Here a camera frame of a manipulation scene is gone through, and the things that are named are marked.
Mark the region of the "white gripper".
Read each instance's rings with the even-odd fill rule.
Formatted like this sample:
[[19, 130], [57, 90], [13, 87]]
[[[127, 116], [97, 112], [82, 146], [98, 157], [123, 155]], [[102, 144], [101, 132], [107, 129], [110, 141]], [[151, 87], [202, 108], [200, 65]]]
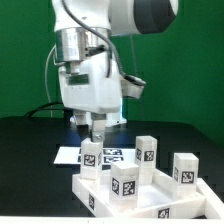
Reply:
[[120, 108], [121, 84], [116, 62], [111, 61], [109, 77], [107, 69], [106, 54], [97, 54], [81, 62], [74, 73], [68, 74], [64, 66], [59, 68], [62, 102], [65, 107], [75, 109], [76, 125], [88, 125], [87, 112], [92, 112], [93, 142], [103, 142], [105, 139], [105, 114], [118, 112]]

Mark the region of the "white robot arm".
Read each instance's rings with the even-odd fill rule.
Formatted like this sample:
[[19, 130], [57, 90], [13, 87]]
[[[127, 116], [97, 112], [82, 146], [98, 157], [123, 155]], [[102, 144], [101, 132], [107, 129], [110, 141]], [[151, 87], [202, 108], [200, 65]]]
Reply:
[[93, 142], [120, 115], [121, 99], [139, 98], [145, 82], [126, 74], [110, 38], [165, 31], [178, 0], [52, 0], [55, 64], [62, 102]]

